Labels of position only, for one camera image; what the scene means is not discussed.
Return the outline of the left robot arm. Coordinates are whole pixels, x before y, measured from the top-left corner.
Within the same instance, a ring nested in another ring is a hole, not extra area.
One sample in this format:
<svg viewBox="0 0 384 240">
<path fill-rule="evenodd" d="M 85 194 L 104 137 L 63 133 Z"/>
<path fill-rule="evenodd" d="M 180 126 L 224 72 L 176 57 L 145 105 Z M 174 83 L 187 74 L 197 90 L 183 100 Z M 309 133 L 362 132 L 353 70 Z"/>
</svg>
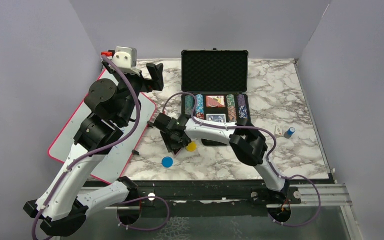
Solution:
<svg viewBox="0 0 384 240">
<path fill-rule="evenodd" d="M 67 158 L 45 193 L 28 201 L 24 211 L 33 218 L 32 238 L 42 230 L 47 239 L 68 237 L 77 232 L 87 218 L 113 204 L 132 205 L 137 188 L 128 177 L 91 193 L 81 194 L 95 168 L 109 157 L 128 161 L 143 136 L 154 111 L 141 104 L 140 97 L 164 88 L 163 64 L 146 65 L 150 78 L 130 64 L 123 66 L 103 61 L 108 78 L 95 81 L 79 109 L 82 115 Z"/>
</svg>

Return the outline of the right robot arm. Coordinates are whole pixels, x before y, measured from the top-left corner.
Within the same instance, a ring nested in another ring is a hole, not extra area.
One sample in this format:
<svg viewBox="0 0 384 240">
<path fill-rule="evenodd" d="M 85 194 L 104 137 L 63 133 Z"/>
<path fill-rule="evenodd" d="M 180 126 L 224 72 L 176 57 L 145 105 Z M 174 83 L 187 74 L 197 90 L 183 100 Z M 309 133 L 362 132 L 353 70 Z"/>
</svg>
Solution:
<svg viewBox="0 0 384 240">
<path fill-rule="evenodd" d="M 272 151 L 262 134 L 264 130 L 248 120 L 214 122 L 190 115 L 173 118 L 160 113 L 150 125 L 159 130 L 170 153 L 186 148 L 193 140 L 210 140 L 230 146 L 242 164 L 254 167 L 263 178 L 272 202 L 280 204 L 288 198 L 289 181 L 270 160 Z"/>
</svg>

